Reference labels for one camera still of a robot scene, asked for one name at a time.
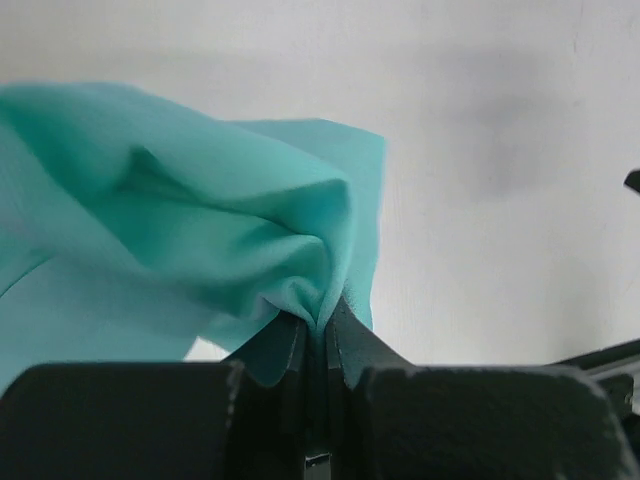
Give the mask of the teal t shirt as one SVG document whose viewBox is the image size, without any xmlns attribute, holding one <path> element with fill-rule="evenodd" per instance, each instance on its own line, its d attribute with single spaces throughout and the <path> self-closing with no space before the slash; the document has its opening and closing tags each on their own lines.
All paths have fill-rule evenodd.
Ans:
<svg viewBox="0 0 640 480">
<path fill-rule="evenodd" d="M 282 311 L 365 325 L 384 139 L 224 121 L 107 83 L 1 89 L 1 382 L 46 362 L 234 351 Z"/>
</svg>

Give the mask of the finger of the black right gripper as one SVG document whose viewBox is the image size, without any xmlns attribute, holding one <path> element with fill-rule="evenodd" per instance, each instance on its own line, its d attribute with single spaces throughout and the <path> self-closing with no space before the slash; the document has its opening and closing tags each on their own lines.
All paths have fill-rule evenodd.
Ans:
<svg viewBox="0 0 640 480">
<path fill-rule="evenodd" d="M 632 170 L 624 180 L 624 186 L 637 194 L 640 194 L 640 170 Z"/>
</svg>

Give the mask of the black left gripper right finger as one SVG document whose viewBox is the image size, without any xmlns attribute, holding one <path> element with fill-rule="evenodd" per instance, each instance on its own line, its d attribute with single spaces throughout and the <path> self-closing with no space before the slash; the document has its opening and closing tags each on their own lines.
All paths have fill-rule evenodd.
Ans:
<svg viewBox="0 0 640 480">
<path fill-rule="evenodd" d="M 325 329 L 335 479 L 629 479 L 632 381 L 571 364 L 418 366 L 345 301 Z"/>
</svg>

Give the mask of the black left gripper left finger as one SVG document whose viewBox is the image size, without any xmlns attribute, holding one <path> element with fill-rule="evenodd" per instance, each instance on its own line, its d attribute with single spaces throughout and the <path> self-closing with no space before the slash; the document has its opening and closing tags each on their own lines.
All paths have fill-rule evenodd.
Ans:
<svg viewBox="0 0 640 480">
<path fill-rule="evenodd" d="M 299 479 L 303 321 L 219 362 L 48 363 L 1 398 L 5 479 Z"/>
</svg>

